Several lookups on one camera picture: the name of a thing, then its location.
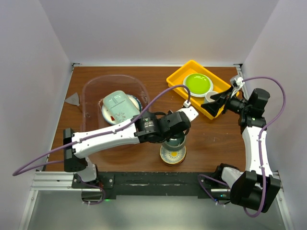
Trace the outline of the teal glazed mug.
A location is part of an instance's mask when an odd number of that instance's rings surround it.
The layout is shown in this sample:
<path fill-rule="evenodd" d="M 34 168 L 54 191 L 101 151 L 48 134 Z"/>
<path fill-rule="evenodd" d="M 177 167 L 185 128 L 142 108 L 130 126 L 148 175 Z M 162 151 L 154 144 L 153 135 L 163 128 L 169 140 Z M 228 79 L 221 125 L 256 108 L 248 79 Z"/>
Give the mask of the teal glazed mug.
<path fill-rule="evenodd" d="M 162 147 L 169 151 L 179 151 L 185 146 L 186 137 L 177 136 L 175 138 L 170 138 L 162 143 Z"/>

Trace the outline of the yellow rimmed dark bowl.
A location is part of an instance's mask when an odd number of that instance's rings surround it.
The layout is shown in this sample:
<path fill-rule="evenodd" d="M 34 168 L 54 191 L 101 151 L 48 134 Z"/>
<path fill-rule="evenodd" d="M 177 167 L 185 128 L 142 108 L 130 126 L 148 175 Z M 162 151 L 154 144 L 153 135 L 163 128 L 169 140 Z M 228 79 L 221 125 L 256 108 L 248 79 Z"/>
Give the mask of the yellow rimmed dark bowl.
<path fill-rule="evenodd" d="M 160 158 L 167 165 L 178 165 L 181 164 L 187 154 L 186 147 L 180 150 L 167 150 L 163 146 L 160 148 Z"/>

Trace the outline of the blue floral plate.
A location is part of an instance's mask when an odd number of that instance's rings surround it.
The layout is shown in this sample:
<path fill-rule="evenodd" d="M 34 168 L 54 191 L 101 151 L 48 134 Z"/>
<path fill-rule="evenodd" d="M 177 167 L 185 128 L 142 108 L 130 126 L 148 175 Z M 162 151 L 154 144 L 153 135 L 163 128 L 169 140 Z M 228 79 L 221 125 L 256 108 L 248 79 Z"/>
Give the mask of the blue floral plate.
<path fill-rule="evenodd" d="M 130 96 L 137 102 L 139 111 L 141 112 L 142 111 L 142 104 L 141 104 L 140 100 L 133 95 L 130 95 Z"/>

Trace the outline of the pale green rectangular dish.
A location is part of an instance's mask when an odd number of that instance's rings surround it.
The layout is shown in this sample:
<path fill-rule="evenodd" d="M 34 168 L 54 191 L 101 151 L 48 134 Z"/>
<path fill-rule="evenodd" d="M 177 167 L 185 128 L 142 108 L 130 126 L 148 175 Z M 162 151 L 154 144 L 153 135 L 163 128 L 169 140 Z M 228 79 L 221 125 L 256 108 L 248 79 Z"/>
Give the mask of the pale green rectangular dish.
<path fill-rule="evenodd" d="M 132 119 L 139 115 L 138 108 L 134 106 L 127 94 L 123 91 L 114 91 L 103 98 L 103 105 L 111 113 L 117 123 Z"/>

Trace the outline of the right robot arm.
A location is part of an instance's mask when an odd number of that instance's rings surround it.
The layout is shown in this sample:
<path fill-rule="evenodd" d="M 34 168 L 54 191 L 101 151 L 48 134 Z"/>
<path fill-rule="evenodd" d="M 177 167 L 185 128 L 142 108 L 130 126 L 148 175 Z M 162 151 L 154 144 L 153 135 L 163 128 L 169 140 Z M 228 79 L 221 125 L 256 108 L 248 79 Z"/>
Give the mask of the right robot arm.
<path fill-rule="evenodd" d="M 263 117 L 270 94 L 260 88 L 253 90 L 249 99 L 238 99 L 233 88 L 212 95 L 212 102 L 201 107 L 210 115 L 232 111 L 239 115 L 238 124 L 245 144 L 246 168 L 244 172 L 232 165 L 222 163 L 211 174 L 210 180 L 219 188 L 230 189 L 230 202 L 266 213 L 281 188 L 281 181 L 274 178 L 266 151 L 267 122 Z"/>

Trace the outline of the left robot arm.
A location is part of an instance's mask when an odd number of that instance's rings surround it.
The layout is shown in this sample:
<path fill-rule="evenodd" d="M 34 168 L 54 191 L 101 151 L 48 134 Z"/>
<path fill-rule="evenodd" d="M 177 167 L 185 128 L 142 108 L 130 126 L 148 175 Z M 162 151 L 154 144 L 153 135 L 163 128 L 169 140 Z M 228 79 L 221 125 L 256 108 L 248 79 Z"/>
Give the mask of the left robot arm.
<path fill-rule="evenodd" d="M 188 108 L 157 117 L 145 112 L 114 126 L 88 132 L 63 131 L 64 171 L 76 173 L 89 188 L 99 184 L 96 165 L 89 156 L 122 145 L 163 143 L 188 131 L 197 113 Z"/>

